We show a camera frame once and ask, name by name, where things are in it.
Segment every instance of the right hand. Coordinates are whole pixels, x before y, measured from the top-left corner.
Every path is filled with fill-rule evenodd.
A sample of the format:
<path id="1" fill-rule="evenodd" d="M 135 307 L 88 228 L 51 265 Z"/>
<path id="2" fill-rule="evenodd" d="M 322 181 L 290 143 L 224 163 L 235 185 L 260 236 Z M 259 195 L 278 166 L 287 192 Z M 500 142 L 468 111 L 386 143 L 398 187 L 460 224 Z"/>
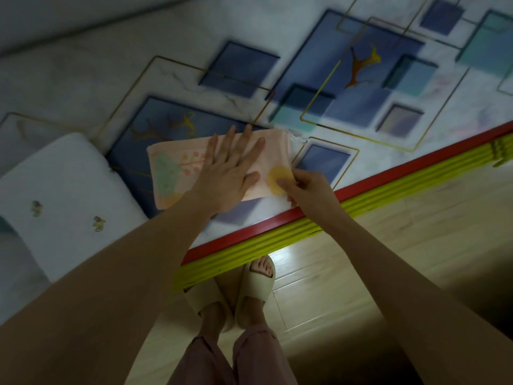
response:
<path id="1" fill-rule="evenodd" d="M 288 194 L 292 206 L 298 205 L 303 213 L 324 230 L 340 220 L 351 220 L 340 206 L 324 174 L 292 169 L 297 183 L 280 179 L 278 185 Z"/>

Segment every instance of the hand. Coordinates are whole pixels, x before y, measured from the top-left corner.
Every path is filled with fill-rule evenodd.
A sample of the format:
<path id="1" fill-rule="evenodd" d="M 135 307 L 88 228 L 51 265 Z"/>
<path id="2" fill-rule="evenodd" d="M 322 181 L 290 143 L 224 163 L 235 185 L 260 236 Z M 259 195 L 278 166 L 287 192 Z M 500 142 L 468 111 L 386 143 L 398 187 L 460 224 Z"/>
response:
<path id="1" fill-rule="evenodd" d="M 292 169 L 298 183 L 278 180 L 278 185 L 288 194 L 292 207 L 299 206 L 304 214 L 317 223 L 324 231 L 329 230 L 340 220 L 351 220 L 340 206 L 326 177 L 321 173 Z"/>
<path id="2" fill-rule="evenodd" d="M 208 142 L 200 176 L 190 192 L 207 203 L 212 215 L 228 212 L 239 204 L 247 190 L 260 180 L 258 172 L 247 174 L 247 171 L 264 149 L 265 139 L 261 137 L 242 158 L 251 133 L 251 126 L 247 124 L 232 149 L 231 144 L 235 137 L 235 126 L 232 126 L 221 143 L 217 156 L 215 156 L 217 135 L 210 138 Z"/>

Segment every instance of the yellow trim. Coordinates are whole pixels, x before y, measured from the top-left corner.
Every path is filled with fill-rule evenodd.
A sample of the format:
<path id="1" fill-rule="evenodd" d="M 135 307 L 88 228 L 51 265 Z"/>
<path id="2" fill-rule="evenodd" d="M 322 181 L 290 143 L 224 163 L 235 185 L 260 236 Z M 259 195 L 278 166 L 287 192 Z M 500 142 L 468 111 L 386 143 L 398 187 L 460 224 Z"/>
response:
<path id="1" fill-rule="evenodd" d="M 356 217 L 439 185 L 471 169 L 490 163 L 495 163 L 495 166 L 503 164 L 512 156 L 513 133 L 359 194 L 343 201 L 341 205 L 352 217 Z M 182 266 L 178 271 L 175 288 L 179 290 L 195 285 L 321 231 L 320 227 L 308 218 L 277 227 Z"/>

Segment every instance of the white pillow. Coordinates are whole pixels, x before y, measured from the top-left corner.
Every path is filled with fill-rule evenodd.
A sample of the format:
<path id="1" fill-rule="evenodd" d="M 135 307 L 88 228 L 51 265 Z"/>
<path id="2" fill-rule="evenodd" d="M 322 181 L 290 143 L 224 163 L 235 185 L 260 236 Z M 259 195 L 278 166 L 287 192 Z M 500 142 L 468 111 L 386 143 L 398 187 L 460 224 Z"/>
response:
<path id="1" fill-rule="evenodd" d="M 49 144 L 0 178 L 0 215 L 52 282 L 147 220 L 80 133 Z M 105 221 L 102 230 L 102 222 L 93 226 L 96 217 Z"/>

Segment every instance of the left hand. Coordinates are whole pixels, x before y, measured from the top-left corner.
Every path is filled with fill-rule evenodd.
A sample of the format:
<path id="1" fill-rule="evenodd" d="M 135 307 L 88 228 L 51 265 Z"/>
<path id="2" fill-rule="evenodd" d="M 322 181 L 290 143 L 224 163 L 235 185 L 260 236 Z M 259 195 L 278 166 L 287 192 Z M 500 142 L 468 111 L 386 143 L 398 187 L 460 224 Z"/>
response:
<path id="1" fill-rule="evenodd" d="M 235 126 L 225 136 L 219 153 L 215 156 L 217 135 L 210 138 L 200 176 L 190 192 L 205 201 L 212 214 L 228 212 L 240 203 L 247 190 L 260 179 L 257 171 L 247 171 L 264 149 L 265 139 L 260 138 L 251 151 L 242 158 L 251 137 L 251 126 L 247 124 L 244 133 L 232 149 Z"/>

